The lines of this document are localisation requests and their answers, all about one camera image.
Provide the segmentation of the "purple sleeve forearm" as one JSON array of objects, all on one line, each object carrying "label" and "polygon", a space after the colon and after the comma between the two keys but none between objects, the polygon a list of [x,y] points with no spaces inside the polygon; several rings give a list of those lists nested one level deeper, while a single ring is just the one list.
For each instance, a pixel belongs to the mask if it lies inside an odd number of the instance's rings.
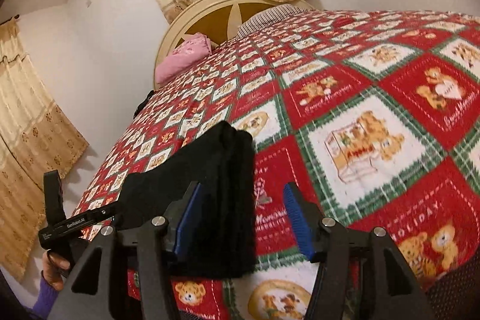
[{"label": "purple sleeve forearm", "polygon": [[35,305],[31,308],[31,319],[47,319],[58,293],[44,277],[41,277],[39,295]]}]

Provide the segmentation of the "person left hand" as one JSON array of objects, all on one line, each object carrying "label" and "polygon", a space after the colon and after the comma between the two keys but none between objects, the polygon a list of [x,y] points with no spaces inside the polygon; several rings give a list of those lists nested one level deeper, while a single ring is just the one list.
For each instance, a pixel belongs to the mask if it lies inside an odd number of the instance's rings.
[{"label": "person left hand", "polygon": [[52,251],[47,251],[42,256],[43,280],[57,292],[64,288],[63,271],[70,270],[70,262]]}]

